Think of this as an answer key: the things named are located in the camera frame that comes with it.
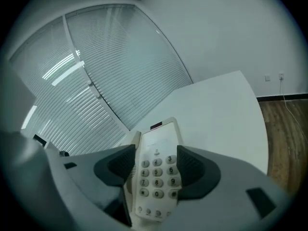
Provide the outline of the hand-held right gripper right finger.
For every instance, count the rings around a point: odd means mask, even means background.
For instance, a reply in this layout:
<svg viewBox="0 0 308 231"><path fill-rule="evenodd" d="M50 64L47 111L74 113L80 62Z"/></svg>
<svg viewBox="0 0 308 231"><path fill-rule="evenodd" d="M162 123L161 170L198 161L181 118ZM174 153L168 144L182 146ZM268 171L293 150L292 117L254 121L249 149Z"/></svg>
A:
<svg viewBox="0 0 308 231"><path fill-rule="evenodd" d="M252 164L179 145L182 180L170 231L267 231L287 212L291 197Z"/></svg>

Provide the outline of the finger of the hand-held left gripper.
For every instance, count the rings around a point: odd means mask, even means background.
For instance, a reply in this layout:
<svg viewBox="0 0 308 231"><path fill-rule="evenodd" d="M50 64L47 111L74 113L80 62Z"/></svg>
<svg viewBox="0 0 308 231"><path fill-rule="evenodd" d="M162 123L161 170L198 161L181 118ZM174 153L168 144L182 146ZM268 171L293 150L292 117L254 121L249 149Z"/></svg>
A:
<svg viewBox="0 0 308 231"><path fill-rule="evenodd" d="M19 206L47 231L78 231L52 177L42 145L19 132L0 133L0 166Z"/></svg>
<svg viewBox="0 0 308 231"><path fill-rule="evenodd" d="M44 149L50 149L58 153L60 157L68 157L69 153L65 150L59 150L52 142L51 140L45 138L44 136L40 134L34 134L33 139L39 142Z"/></svg>

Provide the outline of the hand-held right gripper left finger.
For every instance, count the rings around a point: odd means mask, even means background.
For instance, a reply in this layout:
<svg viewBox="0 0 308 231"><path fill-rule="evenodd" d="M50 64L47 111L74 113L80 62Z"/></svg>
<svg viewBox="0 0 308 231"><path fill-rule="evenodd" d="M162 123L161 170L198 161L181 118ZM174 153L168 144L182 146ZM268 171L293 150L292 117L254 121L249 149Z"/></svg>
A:
<svg viewBox="0 0 308 231"><path fill-rule="evenodd" d="M61 157L48 150L53 181L75 227L131 227L124 185L135 145Z"/></svg>

